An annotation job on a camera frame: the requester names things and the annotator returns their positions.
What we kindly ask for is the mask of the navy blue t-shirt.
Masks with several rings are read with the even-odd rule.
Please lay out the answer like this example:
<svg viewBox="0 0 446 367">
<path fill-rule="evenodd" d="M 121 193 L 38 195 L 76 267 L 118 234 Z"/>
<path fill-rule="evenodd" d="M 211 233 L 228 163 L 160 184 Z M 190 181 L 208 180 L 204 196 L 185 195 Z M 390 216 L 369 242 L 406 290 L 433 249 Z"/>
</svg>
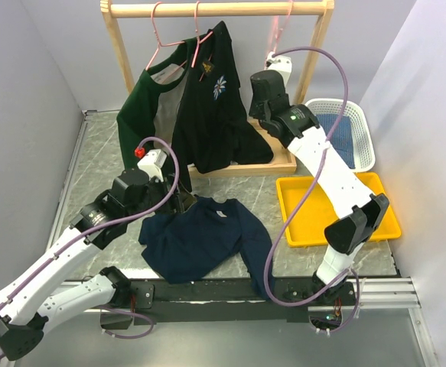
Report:
<svg viewBox="0 0 446 367">
<path fill-rule="evenodd" d="M 185 213 L 144 219 L 138 241 L 145 247 L 146 263 L 171 284 L 199 281 L 240 254 L 252 289 L 269 298 L 264 268 L 272 240 L 262 222 L 236 199 L 218 203 L 199 196 Z"/>
</svg>

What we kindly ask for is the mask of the pink wire hanger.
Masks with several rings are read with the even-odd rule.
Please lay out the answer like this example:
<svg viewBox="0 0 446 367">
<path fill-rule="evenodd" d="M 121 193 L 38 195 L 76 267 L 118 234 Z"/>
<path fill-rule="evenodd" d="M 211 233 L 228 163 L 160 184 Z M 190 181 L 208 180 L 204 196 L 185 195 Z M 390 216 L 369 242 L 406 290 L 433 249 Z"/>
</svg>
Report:
<svg viewBox="0 0 446 367">
<path fill-rule="evenodd" d="M 282 35 L 288 26 L 293 7 L 294 7 L 294 1 L 290 0 L 288 2 L 288 10 L 283 24 L 279 23 L 278 15 L 276 15 L 273 18 L 271 30 L 269 33 L 267 51 L 265 52 L 266 60 L 277 51 L 280 40 L 282 39 Z"/>
</svg>

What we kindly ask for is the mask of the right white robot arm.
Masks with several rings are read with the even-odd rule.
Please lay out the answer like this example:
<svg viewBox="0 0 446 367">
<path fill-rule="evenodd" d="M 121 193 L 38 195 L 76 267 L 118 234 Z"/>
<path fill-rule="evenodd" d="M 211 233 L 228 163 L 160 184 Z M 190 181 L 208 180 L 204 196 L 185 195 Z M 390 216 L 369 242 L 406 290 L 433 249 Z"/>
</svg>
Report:
<svg viewBox="0 0 446 367">
<path fill-rule="evenodd" d="M 337 215 L 324 229 L 327 250 L 312 287 L 318 303 L 331 304 L 338 298 L 339 286 L 356 254 L 382 222 L 389 200 L 383 193 L 374 194 L 349 169 L 307 106 L 290 104 L 279 72 L 259 71 L 250 83 L 249 114 L 309 170 Z"/>
</svg>

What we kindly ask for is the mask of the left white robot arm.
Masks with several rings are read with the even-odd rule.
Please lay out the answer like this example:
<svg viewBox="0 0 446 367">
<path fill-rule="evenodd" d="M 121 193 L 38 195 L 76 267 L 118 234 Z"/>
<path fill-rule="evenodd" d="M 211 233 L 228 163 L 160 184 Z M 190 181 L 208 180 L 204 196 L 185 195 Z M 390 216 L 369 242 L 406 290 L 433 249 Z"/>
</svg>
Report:
<svg viewBox="0 0 446 367">
<path fill-rule="evenodd" d="M 53 328 L 85 310 L 130 303 L 131 281 L 115 266 L 67 291 L 57 288 L 77 266 L 124 235 L 131 222 L 182 209 L 178 181 L 178 174 L 167 177 L 158 168 L 132 168 L 85 205 L 45 253 L 0 290 L 0 359 L 23 358 Z"/>
</svg>

